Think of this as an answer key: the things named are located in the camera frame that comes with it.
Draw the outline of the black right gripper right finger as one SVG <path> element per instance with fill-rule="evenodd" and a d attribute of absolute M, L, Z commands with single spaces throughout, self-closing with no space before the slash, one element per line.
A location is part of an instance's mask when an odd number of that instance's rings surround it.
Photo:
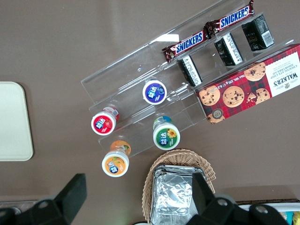
<path fill-rule="evenodd" d="M 215 197 L 203 176 L 194 173 L 192 196 L 198 211 L 188 225 L 286 225 L 273 207 L 253 204 L 246 211 L 225 197 Z"/>

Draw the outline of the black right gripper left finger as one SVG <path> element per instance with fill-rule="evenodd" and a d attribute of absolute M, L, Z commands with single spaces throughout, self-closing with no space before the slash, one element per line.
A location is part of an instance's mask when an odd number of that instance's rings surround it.
<path fill-rule="evenodd" d="M 2 225 L 70 225 L 87 198 L 86 176 L 77 173 L 53 198 L 44 199 L 20 214 L 0 210 Z"/>

